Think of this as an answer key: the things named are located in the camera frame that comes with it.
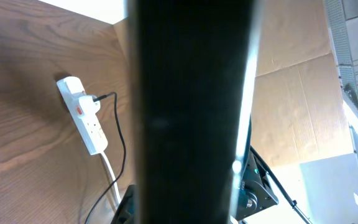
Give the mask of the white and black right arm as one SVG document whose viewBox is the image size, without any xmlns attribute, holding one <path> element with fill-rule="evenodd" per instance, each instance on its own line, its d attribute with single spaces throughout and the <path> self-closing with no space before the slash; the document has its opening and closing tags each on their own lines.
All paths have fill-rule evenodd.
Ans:
<svg viewBox="0 0 358 224">
<path fill-rule="evenodd" d="M 265 165 L 255 149 L 250 147 L 234 218 L 241 221 L 275 205 L 278 205 L 278 198 L 270 185 Z"/>
</svg>

